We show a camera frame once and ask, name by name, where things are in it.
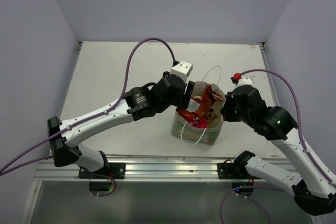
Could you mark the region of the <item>red orange snack bag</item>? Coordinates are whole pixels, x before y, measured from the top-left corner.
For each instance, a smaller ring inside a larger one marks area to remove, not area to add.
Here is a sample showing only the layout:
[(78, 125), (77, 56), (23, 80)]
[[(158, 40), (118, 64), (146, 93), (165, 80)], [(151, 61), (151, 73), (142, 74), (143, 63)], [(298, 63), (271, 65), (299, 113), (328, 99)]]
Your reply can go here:
[(207, 118), (208, 128), (217, 118), (224, 105), (225, 98), (219, 90), (206, 84), (199, 95), (193, 95), (186, 109), (177, 108), (176, 112), (188, 124), (201, 118)]

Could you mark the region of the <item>pink Real crisps bag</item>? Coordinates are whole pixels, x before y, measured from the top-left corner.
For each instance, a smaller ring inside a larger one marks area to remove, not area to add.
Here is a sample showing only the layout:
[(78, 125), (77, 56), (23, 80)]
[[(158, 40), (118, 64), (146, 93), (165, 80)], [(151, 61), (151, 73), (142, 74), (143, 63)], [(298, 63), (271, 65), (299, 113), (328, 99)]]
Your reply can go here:
[(207, 118), (201, 118), (199, 120), (192, 121), (191, 125), (197, 129), (207, 129)]

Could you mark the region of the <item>green printed paper bag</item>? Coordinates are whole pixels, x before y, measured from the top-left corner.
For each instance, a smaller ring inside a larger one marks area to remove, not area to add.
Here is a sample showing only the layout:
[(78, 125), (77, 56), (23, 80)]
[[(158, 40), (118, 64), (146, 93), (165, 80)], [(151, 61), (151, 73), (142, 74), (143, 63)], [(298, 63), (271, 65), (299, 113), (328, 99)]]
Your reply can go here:
[[(192, 92), (192, 96), (199, 95), (201, 93), (201, 90), (205, 87), (205, 85), (210, 84), (215, 88), (217, 88), (220, 94), (225, 97), (224, 93), (218, 86), (222, 76), (222, 68), (220, 66), (215, 66), (209, 69), (207, 73), (210, 73), (215, 69), (219, 70), (219, 76), (217, 80), (214, 83), (208, 83), (205, 82), (205, 78), (203, 78), (201, 81), (196, 82), (194, 90)], [(221, 132), (223, 121), (224, 121), (223, 116), (219, 112), (218, 118), (212, 124), (210, 124), (209, 128), (197, 129), (188, 124), (184, 119), (182, 119), (182, 117), (179, 116), (175, 110), (175, 115), (171, 127), (171, 135), (179, 138), (182, 144), (186, 147), (194, 147), (199, 143), (204, 143), (212, 146), (216, 142)]]

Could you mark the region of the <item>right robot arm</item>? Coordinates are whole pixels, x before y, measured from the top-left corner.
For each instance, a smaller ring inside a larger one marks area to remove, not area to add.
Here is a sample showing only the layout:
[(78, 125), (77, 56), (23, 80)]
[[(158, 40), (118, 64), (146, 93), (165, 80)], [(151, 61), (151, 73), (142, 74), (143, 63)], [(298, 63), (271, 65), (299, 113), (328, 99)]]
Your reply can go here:
[(256, 154), (243, 151), (233, 162), (240, 178), (248, 175), (266, 180), (287, 192), (295, 203), (312, 216), (335, 211), (333, 174), (299, 138), (298, 124), (280, 106), (267, 106), (258, 89), (251, 85), (236, 87), (225, 95), (221, 114), (227, 122), (243, 122), (282, 151), (296, 169), (289, 172), (266, 162)]

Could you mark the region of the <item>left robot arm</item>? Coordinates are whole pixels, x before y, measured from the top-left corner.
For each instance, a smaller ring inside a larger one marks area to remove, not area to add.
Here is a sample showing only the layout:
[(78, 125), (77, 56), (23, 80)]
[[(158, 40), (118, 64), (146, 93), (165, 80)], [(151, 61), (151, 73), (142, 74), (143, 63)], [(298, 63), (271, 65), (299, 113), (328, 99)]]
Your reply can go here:
[(185, 108), (194, 87), (193, 81), (185, 82), (175, 74), (165, 73), (159, 82), (132, 88), (121, 98), (85, 115), (68, 120), (49, 119), (54, 165), (76, 164), (97, 178), (106, 177), (109, 163), (105, 153), (84, 146), (83, 141), (112, 127), (153, 117), (170, 106)]

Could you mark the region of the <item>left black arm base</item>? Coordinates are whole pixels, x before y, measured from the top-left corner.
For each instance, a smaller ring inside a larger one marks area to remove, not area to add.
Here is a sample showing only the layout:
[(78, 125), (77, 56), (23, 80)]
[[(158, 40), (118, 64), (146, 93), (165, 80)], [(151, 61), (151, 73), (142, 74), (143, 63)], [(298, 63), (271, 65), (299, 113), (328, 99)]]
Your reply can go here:
[(88, 172), (84, 168), (80, 168), (78, 178), (80, 179), (124, 179), (126, 172), (125, 163), (108, 163), (108, 165), (95, 171)]

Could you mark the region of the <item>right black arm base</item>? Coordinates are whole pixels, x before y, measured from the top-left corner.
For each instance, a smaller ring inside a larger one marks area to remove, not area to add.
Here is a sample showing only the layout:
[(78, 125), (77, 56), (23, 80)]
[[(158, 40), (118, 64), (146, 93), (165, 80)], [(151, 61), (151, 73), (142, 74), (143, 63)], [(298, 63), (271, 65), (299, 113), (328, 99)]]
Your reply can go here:
[(217, 174), (219, 179), (245, 179), (247, 177), (243, 167), (230, 159), (217, 163)]

